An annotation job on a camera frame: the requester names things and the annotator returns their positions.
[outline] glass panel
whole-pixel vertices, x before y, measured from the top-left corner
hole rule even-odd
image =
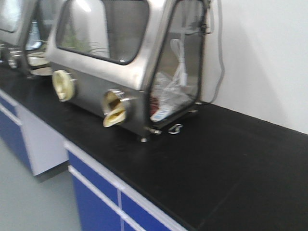
[[[38,49],[41,45],[42,42],[40,41],[40,35],[39,35],[39,27],[38,27],[38,22],[34,20],[32,22],[31,30],[29,33],[28,37],[28,43],[26,45],[26,50],[36,50]]]
[[[61,48],[129,62],[139,50],[148,14],[142,0],[71,0],[56,42]]]
[[[28,63],[30,66],[41,67],[49,63],[45,59],[45,52],[56,12],[53,2],[53,0],[40,0],[38,2],[26,44]]]
[[[203,4],[182,0],[174,10],[151,92],[151,120],[158,122],[190,105],[199,91]]]
[[[14,32],[20,20],[23,0],[0,0],[0,29]]]

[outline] blue cabinet door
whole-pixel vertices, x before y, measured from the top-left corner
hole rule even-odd
[[[121,231],[121,218],[76,177],[73,177],[83,231]]]
[[[141,208],[136,202],[122,193],[122,209],[147,231],[170,231],[151,214]]]
[[[19,159],[31,169],[28,153],[20,127],[0,111],[0,135]]]
[[[116,205],[118,204],[117,189],[109,183],[105,178],[100,176],[92,168],[82,162],[73,153],[67,150],[69,156],[69,163],[77,171],[79,171],[85,178],[87,178],[92,184],[95,185],[102,193],[104,193],[110,200]]]

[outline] viewing window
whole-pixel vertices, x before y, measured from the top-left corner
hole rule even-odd
[[[0,29],[13,33],[18,27],[24,0],[0,0]]]
[[[127,64],[141,46],[148,15],[142,0],[70,0],[56,43],[61,49]]]

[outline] metal clip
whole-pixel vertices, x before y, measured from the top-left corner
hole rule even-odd
[[[183,124],[175,124],[171,128],[169,128],[168,133],[172,135],[176,135],[180,133],[180,129],[183,127]]]

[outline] metal foot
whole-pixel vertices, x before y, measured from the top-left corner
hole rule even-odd
[[[140,142],[142,143],[146,143],[148,142],[150,139],[148,137],[141,137]]]

